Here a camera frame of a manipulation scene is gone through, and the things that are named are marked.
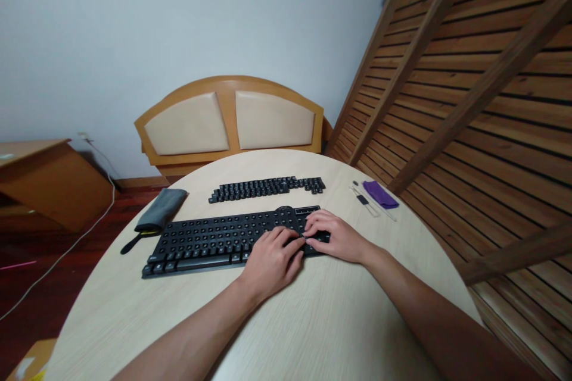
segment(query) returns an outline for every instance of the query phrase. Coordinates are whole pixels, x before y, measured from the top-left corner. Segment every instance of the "purple cloth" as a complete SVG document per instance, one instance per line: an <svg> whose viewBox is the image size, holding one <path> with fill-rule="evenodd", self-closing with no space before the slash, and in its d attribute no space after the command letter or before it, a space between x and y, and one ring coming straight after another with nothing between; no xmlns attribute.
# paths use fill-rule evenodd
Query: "purple cloth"
<svg viewBox="0 0 572 381"><path fill-rule="evenodd" d="M362 184L369 196L386 210L399 207L399 203L384 191L378 182L363 182Z"/></svg>

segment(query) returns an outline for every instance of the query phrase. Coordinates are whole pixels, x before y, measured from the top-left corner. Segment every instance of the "cardboard box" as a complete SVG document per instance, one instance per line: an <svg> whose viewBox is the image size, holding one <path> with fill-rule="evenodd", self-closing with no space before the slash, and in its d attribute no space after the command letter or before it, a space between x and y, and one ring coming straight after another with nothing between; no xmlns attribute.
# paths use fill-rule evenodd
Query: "cardboard box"
<svg viewBox="0 0 572 381"><path fill-rule="evenodd" d="M41 381L57 339L37 341L6 381Z"/></svg>

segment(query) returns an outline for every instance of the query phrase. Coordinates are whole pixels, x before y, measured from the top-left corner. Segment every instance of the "finger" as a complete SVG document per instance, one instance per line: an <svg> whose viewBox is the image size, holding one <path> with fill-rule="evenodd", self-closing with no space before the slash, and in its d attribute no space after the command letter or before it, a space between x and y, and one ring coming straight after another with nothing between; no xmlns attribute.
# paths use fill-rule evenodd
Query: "finger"
<svg viewBox="0 0 572 381"><path fill-rule="evenodd" d="M318 241L315 238L308 238L306 240L306 242L308 243L308 245L311 245L316 250L318 250L320 253L329 254L330 244L322 242L322 241Z"/></svg>
<svg viewBox="0 0 572 381"><path fill-rule="evenodd" d="M261 241L265 241L266 238L268 238L269 235L270 235L270 231L264 232L264 234L262 234L262 235L260 236L260 238L258 238L258 240L257 240L256 242L258 243L258 242L261 242Z"/></svg>
<svg viewBox="0 0 572 381"><path fill-rule="evenodd" d="M305 231L302 235L304 235L306 237L310 237L310 236L314 236L316 234L316 232L318 232L319 230L326 230L328 232L332 232L333 228L334 228L334 224L332 221L317 221L317 222L314 222L312 224L312 226L310 227L310 229Z"/></svg>
<svg viewBox="0 0 572 381"><path fill-rule="evenodd" d="M294 254L300 250L300 248L306 243L306 240L303 239L302 237L295 239L294 241L292 241L290 244L288 244L286 247L284 247L284 252L286 253L286 256L288 257L288 259L290 259L292 256L294 256Z"/></svg>
<svg viewBox="0 0 572 381"><path fill-rule="evenodd" d="M290 266L288 267L288 270L286 271L286 283L290 284L292 282L292 280L294 280L294 278L296 277L296 274L298 272L300 272L300 268L302 268L302 256L304 255L304 252L299 251L298 254L296 256L294 256L294 258L292 259L292 263L290 264Z"/></svg>
<svg viewBox="0 0 572 381"><path fill-rule="evenodd" d="M295 230L285 228L280 232L280 234L276 237L276 239L274 241L278 245L280 245L280 247L284 247L284 244L286 244L286 241L288 241L290 238L298 237L298 236L299 236L299 234Z"/></svg>
<svg viewBox="0 0 572 381"><path fill-rule="evenodd" d="M269 241L269 242L274 241L274 240L276 239L276 237L277 237L278 235L280 235L280 233L281 233L284 229L286 229L285 226L276 226L276 228L272 229L272 230L270 231L270 233L268 234L268 241Z"/></svg>
<svg viewBox="0 0 572 381"><path fill-rule="evenodd" d="M306 220L306 225L304 225L304 229L308 230L310 229L310 227L312 227L312 224L316 221L322 220L322 221L328 221L328 220L333 220L335 219L335 216L331 213L319 213L317 211L315 211L314 213L318 213L315 216L312 217L308 217L308 219Z"/></svg>

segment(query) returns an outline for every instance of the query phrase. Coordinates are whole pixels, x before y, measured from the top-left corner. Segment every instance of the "power outlet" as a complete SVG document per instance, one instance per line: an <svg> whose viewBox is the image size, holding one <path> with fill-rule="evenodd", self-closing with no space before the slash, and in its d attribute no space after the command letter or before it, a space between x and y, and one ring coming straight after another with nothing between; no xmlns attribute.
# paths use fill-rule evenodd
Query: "power outlet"
<svg viewBox="0 0 572 381"><path fill-rule="evenodd" d="M86 132L79 132L77 133L77 135L79 135L81 140L86 140L87 142L92 141L92 139L89 137L89 134L87 134Z"/></svg>

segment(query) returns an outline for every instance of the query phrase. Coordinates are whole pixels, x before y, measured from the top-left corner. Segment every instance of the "baseboard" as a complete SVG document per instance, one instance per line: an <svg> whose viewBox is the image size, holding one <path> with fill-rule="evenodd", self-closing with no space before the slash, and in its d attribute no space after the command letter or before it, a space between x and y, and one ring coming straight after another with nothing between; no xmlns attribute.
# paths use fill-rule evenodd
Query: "baseboard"
<svg viewBox="0 0 572 381"><path fill-rule="evenodd" d="M163 176L117 179L115 180L115 183L121 189L144 188L146 186L169 186L169 181Z"/></svg>

